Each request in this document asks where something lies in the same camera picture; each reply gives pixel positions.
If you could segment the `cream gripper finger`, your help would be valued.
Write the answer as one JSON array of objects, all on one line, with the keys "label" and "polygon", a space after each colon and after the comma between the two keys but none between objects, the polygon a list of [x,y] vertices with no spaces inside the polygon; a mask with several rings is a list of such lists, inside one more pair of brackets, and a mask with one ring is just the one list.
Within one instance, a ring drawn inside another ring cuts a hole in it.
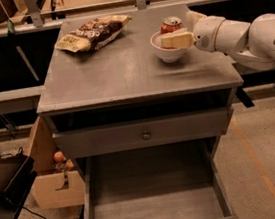
[{"label": "cream gripper finger", "polygon": [[186,15],[186,19],[187,19],[187,22],[188,22],[188,26],[189,26],[190,28],[193,28],[194,25],[195,25],[196,23],[198,23],[198,21],[200,21],[201,19],[206,18],[206,15],[205,15],[205,14],[196,12],[196,11],[194,11],[194,10],[186,12],[185,15]]},{"label": "cream gripper finger", "polygon": [[178,29],[171,33],[165,33],[160,36],[160,45],[167,49],[187,49],[192,47],[196,41],[194,34],[185,29]]}]

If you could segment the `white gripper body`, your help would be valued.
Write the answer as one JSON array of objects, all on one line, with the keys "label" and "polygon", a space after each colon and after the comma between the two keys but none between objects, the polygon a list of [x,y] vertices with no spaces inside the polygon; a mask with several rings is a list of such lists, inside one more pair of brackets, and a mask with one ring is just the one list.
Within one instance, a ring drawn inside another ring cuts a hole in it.
[{"label": "white gripper body", "polygon": [[218,30],[225,20],[224,17],[208,16],[197,21],[193,27],[196,38],[194,45],[200,51],[215,52]]}]

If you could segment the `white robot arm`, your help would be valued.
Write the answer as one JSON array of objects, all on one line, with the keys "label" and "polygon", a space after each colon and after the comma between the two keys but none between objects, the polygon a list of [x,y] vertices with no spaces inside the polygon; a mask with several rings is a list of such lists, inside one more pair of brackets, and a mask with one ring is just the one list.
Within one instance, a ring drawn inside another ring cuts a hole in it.
[{"label": "white robot arm", "polygon": [[205,52],[222,52],[237,63],[265,71],[275,66],[275,14],[262,14],[252,23],[206,16],[188,11],[191,28],[179,28],[159,36],[163,49],[192,46]]}]

